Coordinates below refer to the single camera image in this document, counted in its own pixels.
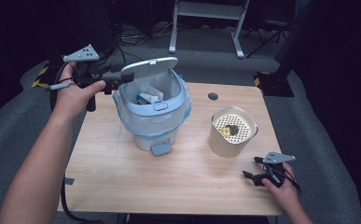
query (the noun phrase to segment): wooden table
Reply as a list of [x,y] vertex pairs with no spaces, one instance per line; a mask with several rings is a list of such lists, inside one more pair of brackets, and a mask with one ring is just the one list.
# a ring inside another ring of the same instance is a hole
[[[155,157],[139,149],[118,118],[111,96],[97,94],[85,117],[66,177],[71,211],[280,216],[283,210],[242,170],[262,174],[254,157],[281,152],[262,94],[255,87],[188,83],[192,111],[178,129],[172,151]],[[209,92],[218,100],[208,98]],[[258,126],[257,135],[235,158],[221,158],[207,142],[211,118],[238,106]]]

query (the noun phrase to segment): metal mesh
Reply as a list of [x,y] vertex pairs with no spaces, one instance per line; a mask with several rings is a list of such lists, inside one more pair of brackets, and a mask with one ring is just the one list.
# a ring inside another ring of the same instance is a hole
[[237,125],[239,129],[237,134],[225,136],[227,141],[231,142],[232,144],[239,144],[248,139],[250,135],[250,128],[247,126],[247,122],[244,118],[235,114],[228,114],[226,116],[220,117],[215,123],[215,127],[219,132],[221,128],[224,128],[227,125]]

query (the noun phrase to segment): black chair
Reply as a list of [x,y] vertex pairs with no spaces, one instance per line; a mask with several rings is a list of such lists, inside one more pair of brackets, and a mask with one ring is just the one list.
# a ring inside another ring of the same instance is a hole
[[267,0],[258,7],[259,22],[257,26],[260,41],[262,42],[259,29],[265,31],[275,31],[275,33],[264,41],[258,48],[249,53],[246,58],[250,58],[259,49],[264,47],[274,37],[276,37],[276,43],[279,42],[282,35],[285,39],[285,32],[291,31],[297,22],[296,20],[296,7],[295,0]]

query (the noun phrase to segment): perforated metal basket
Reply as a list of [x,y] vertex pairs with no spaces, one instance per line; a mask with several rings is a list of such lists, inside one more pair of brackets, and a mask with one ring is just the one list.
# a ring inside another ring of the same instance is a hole
[[[224,135],[221,130],[236,126],[237,133]],[[239,107],[231,106],[212,116],[209,146],[215,154],[225,158],[238,156],[258,131],[256,123]]]

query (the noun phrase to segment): finger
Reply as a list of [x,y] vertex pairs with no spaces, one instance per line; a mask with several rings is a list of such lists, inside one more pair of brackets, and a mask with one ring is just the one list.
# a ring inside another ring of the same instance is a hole
[[67,64],[61,74],[61,79],[71,77],[73,74],[73,66],[69,63]]
[[294,176],[293,167],[291,167],[287,162],[283,162],[283,168],[292,176]]
[[285,180],[283,181],[283,184],[282,184],[282,186],[292,186],[293,184],[291,183],[291,181],[289,180],[289,179],[287,179],[287,178],[285,178]]
[[272,182],[269,179],[263,178],[261,180],[261,182],[265,185],[265,187],[270,191],[270,192],[275,192],[276,190],[278,190],[278,188],[276,188],[275,185],[272,184]]
[[76,62],[70,62],[69,64],[70,64],[70,66],[72,66],[73,68],[76,67]]
[[88,98],[91,98],[93,95],[101,91],[105,85],[106,83],[103,80],[100,80],[84,88],[83,91],[86,93]]

